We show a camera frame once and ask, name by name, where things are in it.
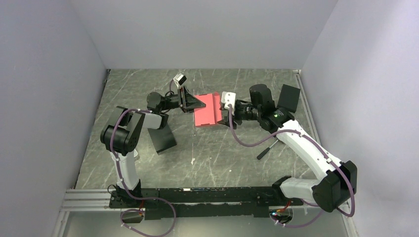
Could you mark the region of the black box near left arm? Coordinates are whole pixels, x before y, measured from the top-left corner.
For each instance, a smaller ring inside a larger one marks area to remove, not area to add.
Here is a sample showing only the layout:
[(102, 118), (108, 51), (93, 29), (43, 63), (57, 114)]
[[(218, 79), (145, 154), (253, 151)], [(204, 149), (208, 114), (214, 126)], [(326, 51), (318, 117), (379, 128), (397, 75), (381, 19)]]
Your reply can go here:
[(147, 130), (158, 155), (177, 145), (176, 138), (168, 124), (162, 129), (148, 128)]

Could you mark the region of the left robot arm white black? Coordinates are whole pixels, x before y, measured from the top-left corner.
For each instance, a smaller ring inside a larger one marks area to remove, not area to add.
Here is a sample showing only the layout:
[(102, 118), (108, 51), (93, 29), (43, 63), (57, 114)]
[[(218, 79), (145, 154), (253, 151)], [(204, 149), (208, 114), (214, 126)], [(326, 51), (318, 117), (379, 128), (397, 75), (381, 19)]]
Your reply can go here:
[(136, 207), (142, 201), (140, 179), (134, 165), (134, 151), (139, 142), (142, 129), (147, 129), (157, 153), (176, 146), (177, 141), (168, 125), (169, 110), (179, 108), (184, 113), (205, 108), (205, 103), (192, 95), (185, 86), (176, 93), (161, 95), (151, 92), (147, 96), (147, 108), (128, 109), (117, 106), (103, 127), (100, 141), (111, 153), (114, 161), (118, 187), (126, 189), (123, 202)]

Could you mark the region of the red cardboard paper box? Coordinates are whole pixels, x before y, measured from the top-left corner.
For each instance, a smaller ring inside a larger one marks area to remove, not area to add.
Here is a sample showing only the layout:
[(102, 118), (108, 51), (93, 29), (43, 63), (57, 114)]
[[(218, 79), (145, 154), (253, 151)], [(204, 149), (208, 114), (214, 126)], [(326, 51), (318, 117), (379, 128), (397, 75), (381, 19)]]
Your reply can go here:
[(221, 96), (218, 92), (196, 95), (197, 99), (205, 104), (205, 107), (194, 109), (194, 124), (196, 127), (218, 125), (223, 120), (221, 113)]

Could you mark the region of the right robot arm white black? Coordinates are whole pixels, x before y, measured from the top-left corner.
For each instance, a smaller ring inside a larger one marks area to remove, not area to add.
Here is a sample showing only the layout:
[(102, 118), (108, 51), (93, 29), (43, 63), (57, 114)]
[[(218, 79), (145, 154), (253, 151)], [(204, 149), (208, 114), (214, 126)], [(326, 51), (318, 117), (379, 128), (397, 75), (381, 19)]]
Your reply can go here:
[[(291, 198), (314, 201), (325, 212), (338, 210), (347, 217), (355, 213), (357, 166), (352, 161), (342, 162), (316, 142), (294, 117), (300, 89), (283, 84), (278, 102), (272, 98), (265, 84), (249, 88), (250, 101), (239, 100), (234, 92), (222, 92), (220, 108), (227, 116), (220, 121), (228, 126), (236, 141), (245, 147), (255, 147), (275, 137), (290, 147), (314, 173), (315, 179), (283, 177), (274, 184), (272, 198), (284, 205)], [(243, 121), (257, 121), (268, 131), (268, 137), (253, 144), (241, 141), (235, 128)]]

